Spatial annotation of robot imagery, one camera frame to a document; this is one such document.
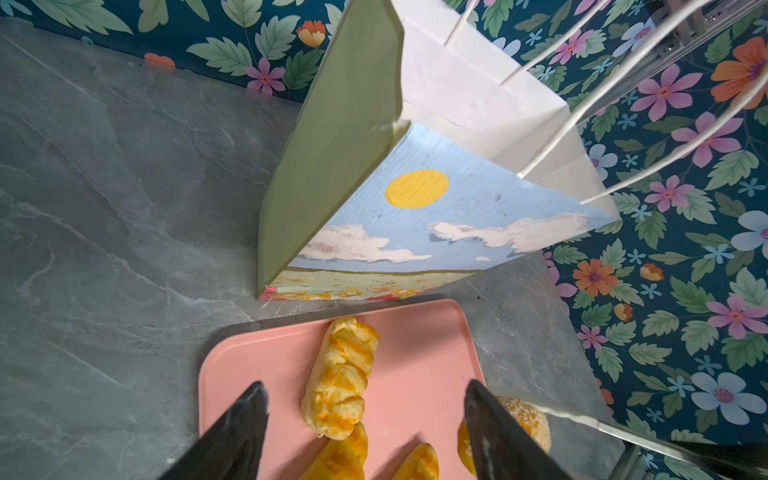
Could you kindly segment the painted landscape paper bag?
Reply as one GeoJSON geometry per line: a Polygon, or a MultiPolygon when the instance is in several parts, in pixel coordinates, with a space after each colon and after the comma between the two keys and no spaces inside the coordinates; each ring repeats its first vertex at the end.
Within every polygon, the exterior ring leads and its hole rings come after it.
{"type": "Polygon", "coordinates": [[[352,1],[260,210],[262,300],[407,298],[616,222],[578,125],[749,1],[352,1]]]}

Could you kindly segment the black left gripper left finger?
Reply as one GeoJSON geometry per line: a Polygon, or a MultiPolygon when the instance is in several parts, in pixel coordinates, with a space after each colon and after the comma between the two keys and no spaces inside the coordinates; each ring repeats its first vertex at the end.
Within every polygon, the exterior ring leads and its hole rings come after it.
{"type": "Polygon", "coordinates": [[[160,480],[244,480],[258,475],[268,394],[252,383],[160,480]]]}

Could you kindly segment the oval seeded bread roll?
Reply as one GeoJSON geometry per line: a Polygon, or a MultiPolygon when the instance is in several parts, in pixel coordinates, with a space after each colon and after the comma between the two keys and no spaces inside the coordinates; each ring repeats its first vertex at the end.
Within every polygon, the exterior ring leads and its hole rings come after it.
{"type": "MultiPolygon", "coordinates": [[[[516,397],[496,396],[496,400],[527,432],[536,444],[549,453],[552,438],[546,415],[533,405],[516,397]]],[[[462,421],[457,434],[457,451],[462,464],[472,474],[476,474],[467,424],[462,421]]]]}

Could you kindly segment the small croissant top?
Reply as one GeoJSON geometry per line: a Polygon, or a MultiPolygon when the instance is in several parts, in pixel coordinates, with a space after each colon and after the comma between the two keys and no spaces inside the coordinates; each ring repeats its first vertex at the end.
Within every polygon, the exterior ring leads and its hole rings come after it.
{"type": "Polygon", "coordinates": [[[302,418],[318,436],[344,440],[361,422],[379,343],[377,331],[354,317],[327,328],[301,401],[302,418]]]}

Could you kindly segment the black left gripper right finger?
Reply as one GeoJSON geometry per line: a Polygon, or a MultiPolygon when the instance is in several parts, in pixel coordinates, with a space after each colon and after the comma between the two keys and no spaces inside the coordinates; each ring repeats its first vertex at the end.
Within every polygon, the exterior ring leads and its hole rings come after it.
{"type": "Polygon", "coordinates": [[[464,420],[478,479],[571,479],[479,380],[467,386],[464,420]]]}

